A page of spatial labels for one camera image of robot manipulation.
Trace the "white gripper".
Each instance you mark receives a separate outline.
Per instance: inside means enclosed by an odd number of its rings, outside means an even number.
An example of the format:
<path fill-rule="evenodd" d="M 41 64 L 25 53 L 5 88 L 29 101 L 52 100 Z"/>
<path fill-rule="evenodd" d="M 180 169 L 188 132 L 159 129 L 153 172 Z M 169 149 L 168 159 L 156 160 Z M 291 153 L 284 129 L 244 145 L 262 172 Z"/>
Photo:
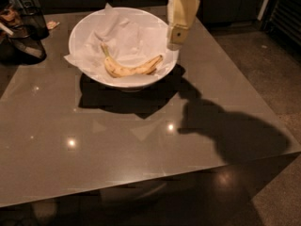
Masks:
<path fill-rule="evenodd" d="M 199 0 L 168 0 L 166 6 L 167 47 L 174 50 L 174 45 L 182 45 L 195 21 Z"/>

